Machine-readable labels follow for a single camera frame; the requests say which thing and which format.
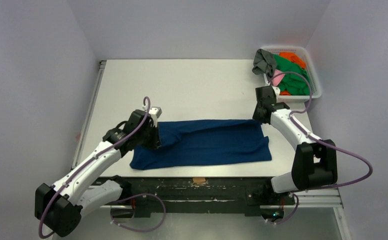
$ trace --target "folded blue fabric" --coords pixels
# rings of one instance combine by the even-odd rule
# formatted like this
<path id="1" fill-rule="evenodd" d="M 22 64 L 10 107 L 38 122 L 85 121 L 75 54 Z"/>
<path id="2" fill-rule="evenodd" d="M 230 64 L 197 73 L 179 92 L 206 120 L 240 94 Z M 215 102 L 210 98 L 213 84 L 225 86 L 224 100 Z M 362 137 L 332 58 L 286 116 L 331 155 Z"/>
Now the folded blue fabric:
<path id="1" fill-rule="evenodd" d="M 138 170 L 175 166 L 237 164 L 272 159 L 269 138 L 254 120 L 192 120 L 159 123 L 161 147 L 137 146 L 130 167 Z"/>

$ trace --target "white wall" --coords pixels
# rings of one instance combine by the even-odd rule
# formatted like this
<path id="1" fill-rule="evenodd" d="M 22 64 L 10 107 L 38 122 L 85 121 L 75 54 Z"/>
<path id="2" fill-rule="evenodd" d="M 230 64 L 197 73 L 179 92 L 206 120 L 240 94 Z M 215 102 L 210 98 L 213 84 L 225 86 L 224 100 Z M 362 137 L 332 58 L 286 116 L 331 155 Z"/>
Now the white wall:
<path id="1" fill-rule="evenodd" d="M 38 239 L 35 189 L 69 170 L 97 70 L 65 0 L 0 0 L 0 239 Z"/>
<path id="2" fill-rule="evenodd" d="M 306 46 L 330 0 L 68 0 L 100 59 L 252 59 Z"/>
<path id="3" fill-rule="evenodd" d="M 332 0 L 307 48 L 324 90 L 313 130 L 375 168 L 340 189 L 353 239 L 388 239 L 388 0 Z M 339 183 L 365 174 L 357 159 L 338 159 Z"/>

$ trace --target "metal frame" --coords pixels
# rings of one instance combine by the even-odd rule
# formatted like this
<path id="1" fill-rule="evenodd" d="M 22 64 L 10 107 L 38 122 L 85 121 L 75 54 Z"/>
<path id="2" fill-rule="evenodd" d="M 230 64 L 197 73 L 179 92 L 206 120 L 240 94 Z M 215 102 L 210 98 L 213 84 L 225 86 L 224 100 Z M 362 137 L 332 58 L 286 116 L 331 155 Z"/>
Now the metal frame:
<path id="1" fill-rule="evenodd" d="M 78 161 L 81 158 L 81 150 L 86 139 L 86 132 L 89 129 L 91 117 L 93 114 L 94 106 L 97 99 L 97 94 L 100 89 L 101 81 L 106 67 L 106 60 L 100 61 L 100 66 L 98 70 L 97 79 L 94 85 L 94 91 L 89 103 L 88 112 L 85 118 L 85 121 L 82 125 L 82 130 L 80 132 L 80 140 L 76 148 L 76 152 L 73 157 L 72 169 L 78 165 Z M 340 192 L 336 189 L 323 189 L 323 190 L 310 190 L 298 192 L 297 196 L 299 198 L 299 208 L 332 208 L 334 210 L 334 215 L 336 217 L 336 222 L 340 232 L 342 240 L 351 240 L 352 236 L 348 224 L 346 222 L 346 217 L 343 210 L 343 202 L 341 200 Z M 272 209 L 279 208 L 278 205 L 262 205 L 260 208 L 263 209 Z M 294 205 L 286 205 L 286 208 L 293 208 Z M 105 205 L 101 208 L 113 208 L 113 209 L 127 209 L 130 206 L 120 205 L 120 206 L 109 206 Z"/>

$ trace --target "laundry basket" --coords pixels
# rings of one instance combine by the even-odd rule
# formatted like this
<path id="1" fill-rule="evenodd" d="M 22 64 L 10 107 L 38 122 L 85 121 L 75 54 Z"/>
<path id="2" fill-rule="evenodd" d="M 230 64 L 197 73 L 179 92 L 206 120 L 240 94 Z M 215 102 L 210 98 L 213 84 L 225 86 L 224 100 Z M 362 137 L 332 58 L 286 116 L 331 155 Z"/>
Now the laundry basket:
<path id="1" fill-rule="evenodd" d="M 272 46 L 264 46 L 261 49 L 266 50 L 272 54 L 279 55 L 280 52 L 289 52 L 296 54 L 303 62 L 306 63 L 306 72 L 309 75 L 309 83 L 312 88 L 312 98 L 317 99 L 321 96 L 321 84 L 319 83 L 318 76 L 315 71 L 315 67 L 312 63 L 311 57 L 308 54 L 308 51 L 301 46 L 289 46 L 289 45 L 272 45 Z M 268 81 L 266 75 L 263 75 L 264 80 Z M 284 103 L 304 103 L 309 100 L 309 96 L 286 96 L 280 95 L 278 96 L 278 102 Z"/>

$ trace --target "pile of clothes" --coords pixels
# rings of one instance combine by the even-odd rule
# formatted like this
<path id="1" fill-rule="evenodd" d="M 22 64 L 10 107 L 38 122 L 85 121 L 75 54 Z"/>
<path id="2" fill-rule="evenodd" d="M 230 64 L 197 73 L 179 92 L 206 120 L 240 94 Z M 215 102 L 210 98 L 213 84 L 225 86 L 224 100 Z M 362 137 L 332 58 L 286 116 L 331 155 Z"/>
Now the pile of clothes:
<path id="1" fill-rule="evenodd" d="M 256 75 L 265 75 L 268 81 L 281 72 L 295 72 L 310 82 L 306 72 L 306 63 L 292 52 L 280 52 L 279 55 L 276 55 L 259 49 L 254 57 L 252 71 Z M 272 85 L 281 90 L 280 95 L 304 96 L 310 94 L 308 85 L 295 74 L 281 74 L 273 79 Z"/>

